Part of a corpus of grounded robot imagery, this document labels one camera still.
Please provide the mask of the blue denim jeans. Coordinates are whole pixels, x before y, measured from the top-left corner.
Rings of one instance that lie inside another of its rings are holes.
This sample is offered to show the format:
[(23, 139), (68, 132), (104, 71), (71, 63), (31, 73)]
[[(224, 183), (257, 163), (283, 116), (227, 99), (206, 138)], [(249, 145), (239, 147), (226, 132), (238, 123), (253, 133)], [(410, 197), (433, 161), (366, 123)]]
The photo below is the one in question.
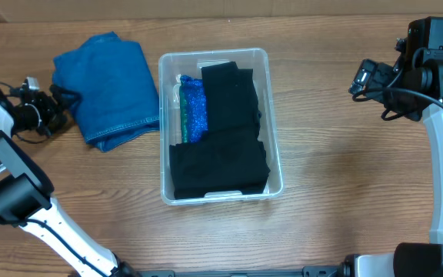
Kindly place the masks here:
[(159, 130), (159, 97), (139, 43), (94, 35), (53, 62), (52, 84), (80, 97), (69, 111), (87, 144), (109, 152)]

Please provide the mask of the sparkly blue green garment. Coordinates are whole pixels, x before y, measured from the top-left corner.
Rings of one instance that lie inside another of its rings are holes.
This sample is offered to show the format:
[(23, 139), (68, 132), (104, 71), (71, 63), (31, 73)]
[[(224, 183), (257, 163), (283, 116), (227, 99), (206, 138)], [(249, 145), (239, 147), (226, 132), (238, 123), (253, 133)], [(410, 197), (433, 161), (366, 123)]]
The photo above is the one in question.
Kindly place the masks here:
[(180, 77), (179, 88), (182, 141), (194, 143), (208, 131), (206, 97), (201, 79)]

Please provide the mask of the black cloth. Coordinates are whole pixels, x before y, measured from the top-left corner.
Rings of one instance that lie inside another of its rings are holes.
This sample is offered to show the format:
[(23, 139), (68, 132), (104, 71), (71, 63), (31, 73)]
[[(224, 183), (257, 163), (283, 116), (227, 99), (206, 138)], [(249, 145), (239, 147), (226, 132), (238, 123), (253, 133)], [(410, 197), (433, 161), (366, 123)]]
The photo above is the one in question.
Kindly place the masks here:
[(253, 70), (227, 62), (202, 68), (208, 132), (248, 128), (259, 136), (261, 112)]
[(264, 144), (249, 128), (207, 134), (201, 141), (169, 147), (176, 199), (202, 198), (209, 192), (263, 192), (270, 169)]

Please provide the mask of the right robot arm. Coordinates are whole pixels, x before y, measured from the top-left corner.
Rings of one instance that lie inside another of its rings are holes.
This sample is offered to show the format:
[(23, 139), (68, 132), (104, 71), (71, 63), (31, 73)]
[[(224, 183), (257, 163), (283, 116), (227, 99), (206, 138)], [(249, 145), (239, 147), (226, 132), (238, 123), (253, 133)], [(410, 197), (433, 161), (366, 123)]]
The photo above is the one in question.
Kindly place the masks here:
[(431, 148), (434, 208), (429, 241), (403, 242), (384, 255), (349, 255), (336, 276), (443, 276), (443, 17), (411, 22), (394, 65), (362, 61), (350, 86), (355, 102), (383, 104), (384, 121), (422, 122)]

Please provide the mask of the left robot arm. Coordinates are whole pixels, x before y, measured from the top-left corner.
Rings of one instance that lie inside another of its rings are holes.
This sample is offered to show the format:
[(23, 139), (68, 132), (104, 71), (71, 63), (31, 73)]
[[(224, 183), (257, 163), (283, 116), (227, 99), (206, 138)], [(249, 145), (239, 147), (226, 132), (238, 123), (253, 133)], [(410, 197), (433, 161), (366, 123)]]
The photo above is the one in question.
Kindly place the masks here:
[(136, 276), (127, 262), (94, 241), (66, 214), (53, 195), (51, 180), (12, 140), (23, 131), (50, 138), (66, 123), (65, 110), (82, 100), (78, 93), (57, 85), (49, 90), (41, 91), (31, 77), (8, 94), (0, 88), (0, 225), (34, 235), (80, 276)]

